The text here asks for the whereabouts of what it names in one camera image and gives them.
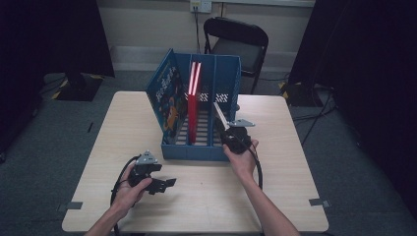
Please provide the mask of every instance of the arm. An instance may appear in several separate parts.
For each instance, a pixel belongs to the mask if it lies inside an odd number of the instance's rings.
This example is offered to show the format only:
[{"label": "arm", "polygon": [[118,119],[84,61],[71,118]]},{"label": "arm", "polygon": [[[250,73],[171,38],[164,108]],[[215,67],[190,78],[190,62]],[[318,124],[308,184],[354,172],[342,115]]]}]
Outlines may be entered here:
[{"label": "arm", "polygon": [[[251,149],[255,152],[257,140],[252,140]],[[255,213],[266,235],[300,235],[289,219],[276,207],[268,196],[259,188],[253,172],[255,160],[251,153],[245,151],[238,155],[230,151],[227,145],[223,145],[224,153],[229,157],[233,172],[238,177],[248,195],[249,201],[254,207]]]},{"label": "arm", "polygon": [[131,164],[123,174],[116,198],[104,215],[92,226],[86,236],[109,235],[116,223],[128,214],[129,209],[144,195],[145,188],[152,182],[150,178],[144,179],[137,186],[131,187],[126,181],[133,168]]}]

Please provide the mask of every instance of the chair backrest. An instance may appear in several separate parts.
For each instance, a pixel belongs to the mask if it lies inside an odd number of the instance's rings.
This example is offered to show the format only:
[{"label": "chair backrest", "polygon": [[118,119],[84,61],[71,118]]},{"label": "chair backrest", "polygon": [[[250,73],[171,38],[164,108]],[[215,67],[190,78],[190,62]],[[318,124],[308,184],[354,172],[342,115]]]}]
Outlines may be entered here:
[{"label": "chair backrest", "polygon": [[205,53],[207,53],[207,51],[211,51],[209,45],[209,35],[262,46],[264,48],[264,52],[267,51],[268,35],[263,29],[255,25],[227,18],[215,17],[205,21],[204,31],[206,37]]}]

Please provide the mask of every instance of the wooden table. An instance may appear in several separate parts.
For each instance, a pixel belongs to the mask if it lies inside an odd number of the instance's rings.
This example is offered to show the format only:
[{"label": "wooden table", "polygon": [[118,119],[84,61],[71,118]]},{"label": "wooden table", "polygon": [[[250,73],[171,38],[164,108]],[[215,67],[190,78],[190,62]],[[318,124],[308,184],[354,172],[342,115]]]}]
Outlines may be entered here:
[{"label": "wooden table", "polygon": [[[328,220],[285,100],[280,96],[239,95],[236,119],[256,123],[249,135],[260,141],[264,191],[299,231],[323,232]],[[158,179],[177,178],[164,194],[145,194],[119,222],[122,232],[239,233],[261,230],[252,206],[228,162],[164,160],[162,132],[141,91],[119,91],[110,104],[72,202],[65,231],[86,232],[109,208],[110,190],[131,157],[147,149],[158,158]]]}]

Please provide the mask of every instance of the red book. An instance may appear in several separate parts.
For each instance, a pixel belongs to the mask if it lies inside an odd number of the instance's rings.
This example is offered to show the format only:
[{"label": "red book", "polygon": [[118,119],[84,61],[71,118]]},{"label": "red book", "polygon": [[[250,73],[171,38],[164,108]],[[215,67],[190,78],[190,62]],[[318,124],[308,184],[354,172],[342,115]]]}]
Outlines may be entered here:
[{"label": "red book", "polygon": [[200,91],[200,71],[201,62],[193,62],[190,75],[190,84],[188,89],[188,139],[190,143],[196,142],[197,123],[198,123],[198,102]]}]

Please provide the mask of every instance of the wall socket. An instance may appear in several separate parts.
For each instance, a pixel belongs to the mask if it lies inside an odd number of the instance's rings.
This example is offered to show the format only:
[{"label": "wall socket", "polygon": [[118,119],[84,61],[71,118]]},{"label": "wall socket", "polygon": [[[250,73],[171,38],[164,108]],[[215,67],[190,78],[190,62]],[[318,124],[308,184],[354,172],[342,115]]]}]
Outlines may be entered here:
[{"label": "wall socket", "polygon": [[194,13],[195,8],[197,8],[199,13],[211,13],[211,1],[190,0],[190,12]]}]

